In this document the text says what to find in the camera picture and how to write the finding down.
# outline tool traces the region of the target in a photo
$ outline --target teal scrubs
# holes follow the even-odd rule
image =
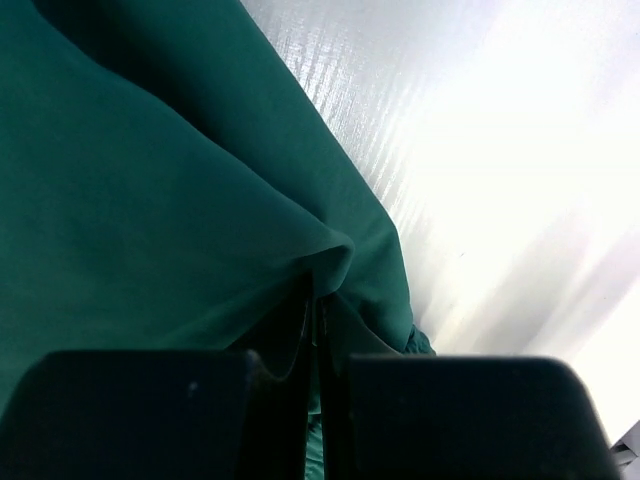
[[[308,272],[431,352],[393,223],[237,0],[38,3],[0,0],[0,411],[52,350],[225,348]]]

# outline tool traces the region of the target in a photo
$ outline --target glossy white surface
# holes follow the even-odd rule
[[[400,231],[439,353],[640,418],[640,2],[243,0]]]

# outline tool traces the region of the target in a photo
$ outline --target black object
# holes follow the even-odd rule
[[[45,357],[0,422],[3,479],[302,479],[312,325],[327,480],[619,478],[559,362],[389,352],[336,366],[340,310],[313,308],[307,287],[235,352]]]

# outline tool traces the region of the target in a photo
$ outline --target green cloth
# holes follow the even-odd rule
[[[305,272],[408,348],[395,227],[242,5],[86,3],[0,0],[0,411],[51,350],[224,348]]]

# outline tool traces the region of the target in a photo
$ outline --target green fabric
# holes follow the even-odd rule
[[[241,4],[86,3],[74,43],[0,0],[0,411],[51,350],[224,348],[309,271],[404,351],[397,232]]]

